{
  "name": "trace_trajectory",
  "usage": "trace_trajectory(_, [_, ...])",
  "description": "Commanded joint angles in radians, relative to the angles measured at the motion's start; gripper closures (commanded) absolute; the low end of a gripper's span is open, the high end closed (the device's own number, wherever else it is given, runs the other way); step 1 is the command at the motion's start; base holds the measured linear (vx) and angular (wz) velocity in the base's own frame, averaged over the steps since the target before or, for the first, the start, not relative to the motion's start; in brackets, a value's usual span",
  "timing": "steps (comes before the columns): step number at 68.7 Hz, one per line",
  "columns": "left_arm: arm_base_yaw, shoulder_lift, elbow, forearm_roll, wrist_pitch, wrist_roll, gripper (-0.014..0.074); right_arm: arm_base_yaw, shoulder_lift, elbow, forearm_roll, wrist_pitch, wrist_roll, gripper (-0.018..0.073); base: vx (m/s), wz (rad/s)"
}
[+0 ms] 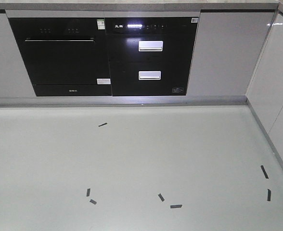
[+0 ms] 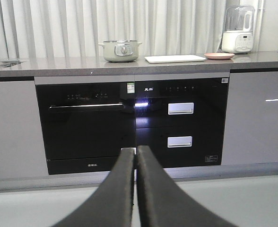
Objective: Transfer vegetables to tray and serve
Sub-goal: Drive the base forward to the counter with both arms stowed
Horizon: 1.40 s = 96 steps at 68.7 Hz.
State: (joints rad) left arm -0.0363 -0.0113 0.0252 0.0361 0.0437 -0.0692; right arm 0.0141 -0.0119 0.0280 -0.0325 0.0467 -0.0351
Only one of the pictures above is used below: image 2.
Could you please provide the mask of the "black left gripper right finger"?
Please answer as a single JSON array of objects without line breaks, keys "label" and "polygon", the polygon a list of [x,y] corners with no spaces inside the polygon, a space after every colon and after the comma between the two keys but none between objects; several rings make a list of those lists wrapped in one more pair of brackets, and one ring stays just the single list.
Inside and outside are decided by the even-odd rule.
[{"label": "black left gripper right finger", "polygon": [[137,198],[143,227],[232,227],[185,193],[149,146],[137,147]]}]

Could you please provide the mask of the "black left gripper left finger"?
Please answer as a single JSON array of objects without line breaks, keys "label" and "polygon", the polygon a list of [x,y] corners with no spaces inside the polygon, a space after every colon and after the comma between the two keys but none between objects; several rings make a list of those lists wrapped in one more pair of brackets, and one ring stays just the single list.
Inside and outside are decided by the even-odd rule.
[{"label": "black left gripper left finger", "polygon": [[55,227],[130,227],[134,196],[133,148],[123,148],[96,191]]}]

